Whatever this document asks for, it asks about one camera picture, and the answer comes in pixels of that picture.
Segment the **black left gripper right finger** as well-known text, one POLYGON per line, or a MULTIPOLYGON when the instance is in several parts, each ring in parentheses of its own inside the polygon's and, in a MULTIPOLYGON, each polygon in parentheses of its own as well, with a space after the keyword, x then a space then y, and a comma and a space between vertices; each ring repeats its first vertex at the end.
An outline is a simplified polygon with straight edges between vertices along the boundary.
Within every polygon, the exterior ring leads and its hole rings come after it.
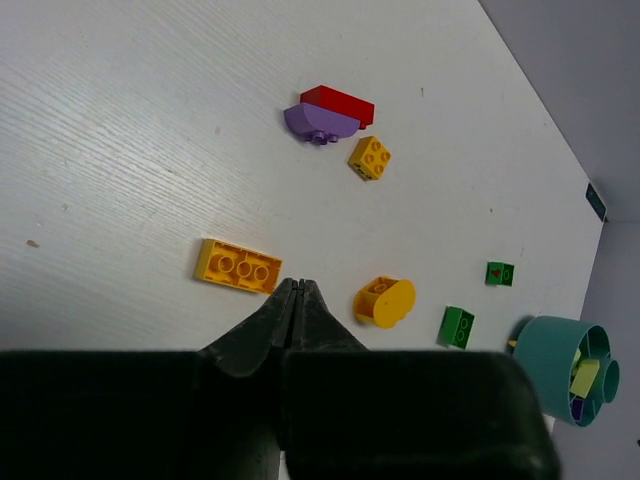
POLYGON ((296 293, 282 361, 282 447, 293 479, 556 479, 533 386, 498 352, 372 351, 296 293))

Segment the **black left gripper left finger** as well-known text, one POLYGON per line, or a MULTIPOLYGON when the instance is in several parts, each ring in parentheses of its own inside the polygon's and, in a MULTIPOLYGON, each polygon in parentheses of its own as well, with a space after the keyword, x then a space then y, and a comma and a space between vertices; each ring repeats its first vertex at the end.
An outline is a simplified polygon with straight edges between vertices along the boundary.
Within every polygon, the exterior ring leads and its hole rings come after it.
POLYGON ((299 297, 285 279, 189 351, 8 351, 5 479, 275 479, 280 355, 299 297))

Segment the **green rectangular lego brick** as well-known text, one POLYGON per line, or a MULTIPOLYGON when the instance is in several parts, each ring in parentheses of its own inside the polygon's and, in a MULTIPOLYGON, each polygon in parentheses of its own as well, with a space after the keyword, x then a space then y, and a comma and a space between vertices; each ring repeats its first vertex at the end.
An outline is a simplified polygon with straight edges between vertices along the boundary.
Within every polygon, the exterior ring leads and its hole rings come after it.
POLYGON ((438 342, 445 347, 465 350, 470 339, 475 315, 461 307, 447 306, 440 326, 438 342))

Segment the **lime curved lego brick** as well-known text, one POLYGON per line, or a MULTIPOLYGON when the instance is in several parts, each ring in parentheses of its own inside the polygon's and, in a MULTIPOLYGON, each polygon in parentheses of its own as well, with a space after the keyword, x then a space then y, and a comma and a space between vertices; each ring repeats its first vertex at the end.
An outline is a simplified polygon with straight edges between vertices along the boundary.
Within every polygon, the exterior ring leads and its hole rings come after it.
POLYGON ((569 392, 572 395, 586 399, 594 385, 599 370, 599 359, 585 358, 579 361, 574 368, 569 392))

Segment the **lilac arched lego brick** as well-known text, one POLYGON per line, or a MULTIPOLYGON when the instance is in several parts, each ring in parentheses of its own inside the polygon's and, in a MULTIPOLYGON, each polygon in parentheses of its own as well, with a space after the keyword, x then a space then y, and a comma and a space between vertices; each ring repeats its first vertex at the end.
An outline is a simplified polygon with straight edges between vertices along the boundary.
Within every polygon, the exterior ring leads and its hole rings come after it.
POLYGON ((309 103, 299 103, 283 111, 290 132, 300 140, 316 145, 337 143, 353 136, 360 122, 352 117, 309 103))

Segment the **long red lego brick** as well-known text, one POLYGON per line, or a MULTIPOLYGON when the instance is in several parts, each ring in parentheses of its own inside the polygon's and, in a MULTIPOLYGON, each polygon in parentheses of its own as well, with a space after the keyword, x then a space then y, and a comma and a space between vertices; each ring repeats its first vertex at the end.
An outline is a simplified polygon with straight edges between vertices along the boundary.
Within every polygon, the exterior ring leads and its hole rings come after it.
POLYGON ((355 118, 360 130, 374 123, 375 105, 326 85, 319 85, 300 94, 300 101, 341 115, 355 118))

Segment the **purple curved lego brick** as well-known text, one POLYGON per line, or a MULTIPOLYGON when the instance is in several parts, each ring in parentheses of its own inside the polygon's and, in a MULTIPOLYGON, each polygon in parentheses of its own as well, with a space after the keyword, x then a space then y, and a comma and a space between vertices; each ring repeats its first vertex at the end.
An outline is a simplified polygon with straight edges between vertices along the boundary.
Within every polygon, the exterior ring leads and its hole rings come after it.
POLYGON ((580 424, 583 420, 585 408, 585 399, 575 396, 570 402, 571 417, 576 424, 580 424))

